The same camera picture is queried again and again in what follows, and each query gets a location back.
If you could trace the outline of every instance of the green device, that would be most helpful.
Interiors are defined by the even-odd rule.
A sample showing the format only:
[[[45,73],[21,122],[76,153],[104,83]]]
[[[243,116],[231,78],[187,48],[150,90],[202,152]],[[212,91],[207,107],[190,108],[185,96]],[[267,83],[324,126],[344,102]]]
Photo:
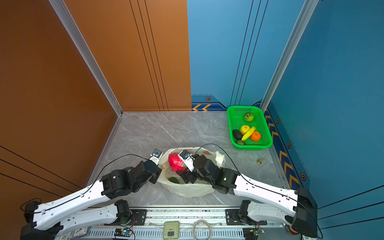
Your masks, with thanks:
[[[165,222],[163,239],[178,239],[179,225],[179,222]]]

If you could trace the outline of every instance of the blue wall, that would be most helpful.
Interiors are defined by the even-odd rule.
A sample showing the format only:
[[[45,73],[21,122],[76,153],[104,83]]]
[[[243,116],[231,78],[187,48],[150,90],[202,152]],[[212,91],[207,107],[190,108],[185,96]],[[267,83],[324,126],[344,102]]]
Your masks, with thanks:
[[[319,1],[273,96],[319,207],[384,184],[384,1]],[[384,188],[319,210],[383,201]],[[384,204],[319,220],[384,216]],[[325,239],[384,239],[384,219],[323,230]]]
[[[267,6],[267,0],[254,0],[249,15],[251,0],[188,0],[192,95],[213,95],[226,107],[229,107],[231,98],[232,105],[236,97],[236,104],[242,105],[252,105],[262,99],[303,3],[304,0],[271,0]],[[255,29],[250,42],[253,26]],[[249,67],[259,29],[260,35]],[[243,42],[244,50],[233,90]]]

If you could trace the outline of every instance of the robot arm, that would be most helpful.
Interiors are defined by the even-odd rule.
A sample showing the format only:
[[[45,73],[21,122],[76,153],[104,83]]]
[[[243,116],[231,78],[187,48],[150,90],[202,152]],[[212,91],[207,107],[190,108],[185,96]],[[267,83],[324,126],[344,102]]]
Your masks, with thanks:
[[[57,234],[101,223],[124,224],[130,218],[127,201],[119,200],[102,208],[83,210],[116,197],[137,192],[146,182],[156,183],[161,169],[157,166],[162,152],[155,149],[150,160],[136,167],[116,169],[92,185],[48,203],[29,202],[21,240],[53,240]]]
[[[179,158],[187,166],[184,171],[178,172],[185,183],[194,183],[198,178],[220,193],[249,197],[278,209],[278,213],[270,216],[267,210],[260,211],[255,202],[243,201],[239,211],[242,222],[255,225],[261,220],[276,221],[291,226],[305,236],[317,237],[317,204],[307,189],[295,191],[270,186],[232,169],[218,168],[204,155],[192,157],[187,150],[180,152]]]

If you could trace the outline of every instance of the green basket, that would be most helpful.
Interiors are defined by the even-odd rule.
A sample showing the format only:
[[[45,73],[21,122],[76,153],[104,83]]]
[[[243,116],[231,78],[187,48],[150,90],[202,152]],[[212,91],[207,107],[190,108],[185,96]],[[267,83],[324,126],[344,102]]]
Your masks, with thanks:
[[[254,119],[252,122],[244,120],[244,115],[248,112],[252,112]],[[239,150],[262,150],[272,146],[273,140],[271,133],[269,132],[263,111],[260,108],[254,106],[230,106],[227,109],[229,134],[231,136],[231,142],[233,147]],[[251,140],[249,137],[245,140],[246,145],[236,144],[236,139],[233,137],[232,131],[240,130],[241,126],[248,125],[255,127],[261,135],[261,139],[257,142]]]

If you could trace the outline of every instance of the white plastic bag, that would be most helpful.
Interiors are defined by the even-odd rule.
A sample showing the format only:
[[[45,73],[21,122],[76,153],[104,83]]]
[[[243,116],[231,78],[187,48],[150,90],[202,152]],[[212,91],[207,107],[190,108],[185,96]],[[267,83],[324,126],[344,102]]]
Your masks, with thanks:
[[[214,189],[210,184],[203,182],[199,179],[197,179],[196,182],[193,184],[185,184],[183,179],[177,173],[174,173],[171,170],[168,162],[169,155],[173,153],[179,154],[184,149],[191,150],[193,154],[195,154],[195,151],[198,150],[199,147],[179,147],[172,148],[166,151],[159,161],[159,168],[161,168],[162,171],[157,181],[160,182],[171,193],[177,194],[182,197],[201,197],[213,192]],[[208,150],[201,148],[197,154],[204,154],[218,167],[224,166],[224,155],[220,154],[218,151],[209,152]],[[169,181],[168,179],[171,177],[175,177],[177,180],[179,180],[179,184]]]

